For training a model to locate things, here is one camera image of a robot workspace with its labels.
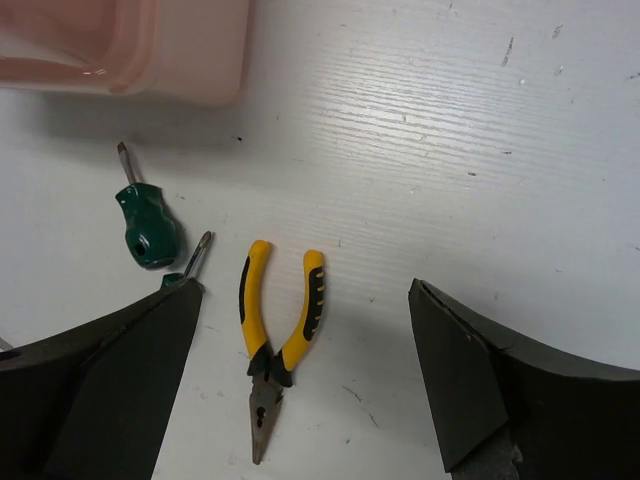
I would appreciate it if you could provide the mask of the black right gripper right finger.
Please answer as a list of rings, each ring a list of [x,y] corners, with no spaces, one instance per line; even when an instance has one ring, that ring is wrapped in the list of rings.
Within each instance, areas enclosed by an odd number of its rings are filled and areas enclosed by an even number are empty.
[[[454,479],[635,479],[639,374],[552,348],[414,280],[408,294]]]

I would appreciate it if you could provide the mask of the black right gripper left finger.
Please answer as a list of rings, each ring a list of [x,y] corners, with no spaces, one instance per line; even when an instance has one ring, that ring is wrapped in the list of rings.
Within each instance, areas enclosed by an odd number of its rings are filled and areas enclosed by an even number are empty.
[[[183,280],[2,352],[2,478],[151,478],[202,299]]]

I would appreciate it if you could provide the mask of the stubby green orange screwdriver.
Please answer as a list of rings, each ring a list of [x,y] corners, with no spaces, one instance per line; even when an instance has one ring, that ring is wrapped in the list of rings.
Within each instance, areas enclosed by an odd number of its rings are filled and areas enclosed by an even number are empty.
[[[200,238],[184,270],[182,272],[165,274],[162,278],[160,288],[163,289],[178,283],[183,279],[194,277],[198,273],[200,263],[203,260],[212,239],[213,233],[211,231],[206,231]]]

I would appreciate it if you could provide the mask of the stubby dark green screwdriver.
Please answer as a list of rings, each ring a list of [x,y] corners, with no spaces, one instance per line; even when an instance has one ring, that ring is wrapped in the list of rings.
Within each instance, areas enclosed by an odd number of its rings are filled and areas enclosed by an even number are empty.
[[[162,190],[136,180],[129,150],[117,145],[120,163],[128,185],[115,195],[125,221],[125,243],[135,262],[146,270],[171,265],[178,257],[180,240],[177,227],[165,210]]]

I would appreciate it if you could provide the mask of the yellow black pliers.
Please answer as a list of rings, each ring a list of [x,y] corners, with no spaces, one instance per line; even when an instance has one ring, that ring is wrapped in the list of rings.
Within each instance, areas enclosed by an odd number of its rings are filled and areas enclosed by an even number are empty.
[[[303,257],[304,300],[299,321],[278,351],[273,351],[262,316],[262,281],[271,244],[257,240],[248,251],[239,285],[239,316],[252,379],[249,396],[252,462],[262,462],[281,410],[283,393],[309,350],[323,316],[325,259],[317,250]]]

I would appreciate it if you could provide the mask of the pink plastic toolbox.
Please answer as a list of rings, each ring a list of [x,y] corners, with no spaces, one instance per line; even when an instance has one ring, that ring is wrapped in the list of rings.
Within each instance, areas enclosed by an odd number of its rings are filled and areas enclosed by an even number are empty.
[[[6,88],[219,107],[239,93],[248,1],[4,1]]]

